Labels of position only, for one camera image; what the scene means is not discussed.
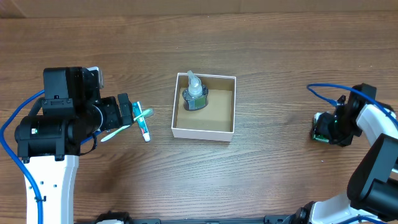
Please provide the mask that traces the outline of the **teal toothpaste tube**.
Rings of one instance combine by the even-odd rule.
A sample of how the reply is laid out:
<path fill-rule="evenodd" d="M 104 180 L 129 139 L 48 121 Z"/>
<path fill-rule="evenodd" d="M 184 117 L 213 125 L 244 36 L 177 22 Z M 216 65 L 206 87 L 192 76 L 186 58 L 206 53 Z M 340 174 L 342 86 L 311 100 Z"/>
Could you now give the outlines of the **teal toothpaste tube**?
<path fill-rule="evenodd" d="M 132 110 L 133 110 L 133 113 L 134 113 L 135 117 L 141 115 L 142 112 L 143 112 L 143 110 L 141 108 L 141 102 L 140 101 L 134 102 L 132 104 Z M 136 120 L 136 123 L 139 126 L 139 129 L 140 129 L 140 131 L 142 133 L 142 137 L 144 138 L 145 142 L 149 142 L 150 141 L 150 134 L 149 134 L 149 130 L 148 130 L 147 125 L 146 125 L 145 117 L 143 116 L 143 117 L 138 118 Z"/>

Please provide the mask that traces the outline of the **green white toothbrush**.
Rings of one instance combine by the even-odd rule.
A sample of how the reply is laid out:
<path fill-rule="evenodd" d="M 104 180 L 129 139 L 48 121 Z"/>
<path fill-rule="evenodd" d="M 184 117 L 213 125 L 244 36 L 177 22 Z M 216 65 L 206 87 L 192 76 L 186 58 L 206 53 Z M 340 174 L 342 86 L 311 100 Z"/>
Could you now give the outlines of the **green white toothbrush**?
<path fill-rule="evenodd" d="M 139 116 L 136 116 L 134 118 L 134 121 L 139 120 L 140 118 L 145 118 L 145 117 L 149 117 L 152 116 L 154 114 L 154 110 L 152 108 L 146 109 L 144 110 Z M 112 133 L 106 135 L 104 138 L 101 139 L 101 142 L 105 142 L 110 140 L 111 138 L 113 138 L 115 135 L 117 135 L 118 133 L 120 133 L 121 131 L 129 128 L 131 125 L 126 125 L 126 126 L 122 126 L 121 128 L 113 131 Z"/>

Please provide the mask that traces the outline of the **purple soap pump bottle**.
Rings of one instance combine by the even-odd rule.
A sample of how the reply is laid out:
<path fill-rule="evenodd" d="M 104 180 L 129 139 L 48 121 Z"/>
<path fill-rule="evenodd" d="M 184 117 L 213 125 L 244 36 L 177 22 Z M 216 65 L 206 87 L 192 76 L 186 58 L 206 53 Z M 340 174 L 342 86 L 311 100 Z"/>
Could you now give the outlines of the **purple soap pump bottle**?
<path fill-rule="evenodd" d="M 201 110 L 208 104 L 208 88 L 202 84 L 200 78 L 198 78 L 191 70 L 188 74 L 188 87 L 182 92 L 184 99 L 184 108 L 187 111 Z"/>

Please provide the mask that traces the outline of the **blue disposable razor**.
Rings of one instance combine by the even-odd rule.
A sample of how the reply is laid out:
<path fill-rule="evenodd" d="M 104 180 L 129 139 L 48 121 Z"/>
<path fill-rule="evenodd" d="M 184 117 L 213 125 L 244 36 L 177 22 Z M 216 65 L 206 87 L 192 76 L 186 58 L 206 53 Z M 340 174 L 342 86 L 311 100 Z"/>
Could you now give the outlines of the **blue disposable razor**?
<path fill-rule="evenodd" d="M 95 131 L 91 136 L 87 137 L 86 139 L 82 140 L 82 142 L 80 143 L 81 145 L 88 142 L 89 140 L 93 139 L 93 136 L 96 136 L 101 134 L 101 131 Z"/>

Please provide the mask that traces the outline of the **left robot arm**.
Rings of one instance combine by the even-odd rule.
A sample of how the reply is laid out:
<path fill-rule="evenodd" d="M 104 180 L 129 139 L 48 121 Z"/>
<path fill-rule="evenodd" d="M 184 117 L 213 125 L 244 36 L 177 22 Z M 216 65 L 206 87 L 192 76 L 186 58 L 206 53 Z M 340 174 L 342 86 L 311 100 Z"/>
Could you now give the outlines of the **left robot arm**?
<path fill-rule="evenodd" d="M 128 95 L 101 97 L 98 67 L 46 68 L 44 96 L 15 130 L 17 156 L 27 169 L 28 223 L 73 223 L 81 144 L 102 131 L 133 123 Z"/>

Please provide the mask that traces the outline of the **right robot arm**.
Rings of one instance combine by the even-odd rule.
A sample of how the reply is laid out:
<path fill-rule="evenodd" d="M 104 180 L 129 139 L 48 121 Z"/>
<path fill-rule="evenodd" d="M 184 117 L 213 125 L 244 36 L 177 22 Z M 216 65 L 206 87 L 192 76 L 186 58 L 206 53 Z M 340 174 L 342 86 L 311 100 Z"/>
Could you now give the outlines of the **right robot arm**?
<path fill-rule="evenodd" d="M 284 223 L 387 223 L 397 219 L 397 116 L 393 108 L 376 101 L 377 89 L 362 83 L 347 89 L 349 96 L 327 98 L 333 113 L 313 117 L 313 140 L 340 147 L 365 135 L 370 149 L 353 172 L 343 194 L 309 202 Z"/>

